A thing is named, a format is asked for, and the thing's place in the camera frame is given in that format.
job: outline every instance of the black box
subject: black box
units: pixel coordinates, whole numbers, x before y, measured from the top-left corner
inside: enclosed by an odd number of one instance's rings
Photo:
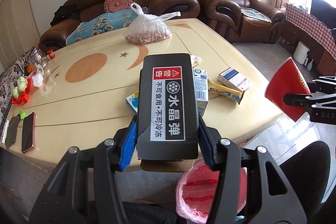
[[[137,151],[142,160],[198,157],[198,113],[189,54],[144,58],[140,73]]]

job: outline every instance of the pink round pillow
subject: pink round pillow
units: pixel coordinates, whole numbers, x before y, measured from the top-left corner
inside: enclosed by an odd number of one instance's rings
[[[130,9],[133,0],[105,0],[104,11],[107,13],[114,13],[121,10]]]

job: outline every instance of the green object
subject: green object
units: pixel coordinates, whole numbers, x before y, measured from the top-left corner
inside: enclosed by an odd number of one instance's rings
[[[27,113],[23,109],[20,109],[19,114],[21,120],[23,120],[27,116]]]

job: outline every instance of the white circle logo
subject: white circle logo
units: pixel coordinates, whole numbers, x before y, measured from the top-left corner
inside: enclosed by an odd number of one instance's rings
[[[175,94],[180,90],[180,85],[179,83],[172,81],[169,82],[169,84],[167,85],[167,91],[171,94]]]

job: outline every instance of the metal screw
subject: metal screw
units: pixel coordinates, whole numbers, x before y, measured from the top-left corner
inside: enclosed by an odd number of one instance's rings
[[[75,154],[75,153],[77,153],[77,151],[78,151],[78,148],[76,146],[72,146],[72,147],[69,148],[69,153],[70,154]]]
[[[266,153],[267,152],[267,149],[263,146],[258,146],[257,150],[260,152],[260,153]]]
[[[107,139],[105,140],[104,144],[107,146],[114,145],[114,139]]]
[[[221,142],[222,145],[229,145],[231,143],[230,140],[226,139],[226,138],[221,139],[220,142]]]

